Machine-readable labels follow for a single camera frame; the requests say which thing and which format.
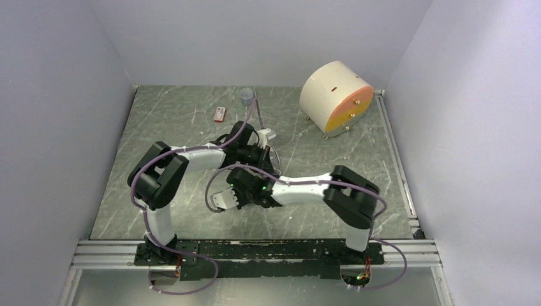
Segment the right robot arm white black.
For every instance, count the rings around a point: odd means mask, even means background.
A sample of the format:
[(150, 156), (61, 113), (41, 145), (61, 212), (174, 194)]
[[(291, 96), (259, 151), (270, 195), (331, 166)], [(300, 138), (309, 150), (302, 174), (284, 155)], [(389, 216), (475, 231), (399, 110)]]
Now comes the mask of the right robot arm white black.
[(251, 168), (234, 168), (226, 182), (239, 208), (253, 203), (263, 208), (298, 203), (328, 206), (346, 224), (345, 258), (359, 264), (369, 254), (369, 234), (375, 219), (380, 188), (346, 166), (315, 177), (257, 175)]

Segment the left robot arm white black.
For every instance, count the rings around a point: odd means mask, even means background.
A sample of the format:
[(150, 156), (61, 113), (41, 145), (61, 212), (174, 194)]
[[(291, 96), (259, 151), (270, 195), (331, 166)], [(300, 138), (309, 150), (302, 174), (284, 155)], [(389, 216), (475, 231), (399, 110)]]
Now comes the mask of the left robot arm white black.
[(231, 132), (205, 145), (171, 147), (165, 142), (153, 143), (127, 178), (134, 206), (146, 215), (144, 260), (168, 265), (180, 256), (170, 204), (185, 174), (240, 163), (274, 175), (269, 140), (275, 137), (272, 129), (255, 129), (245, 121), (238, 121)]

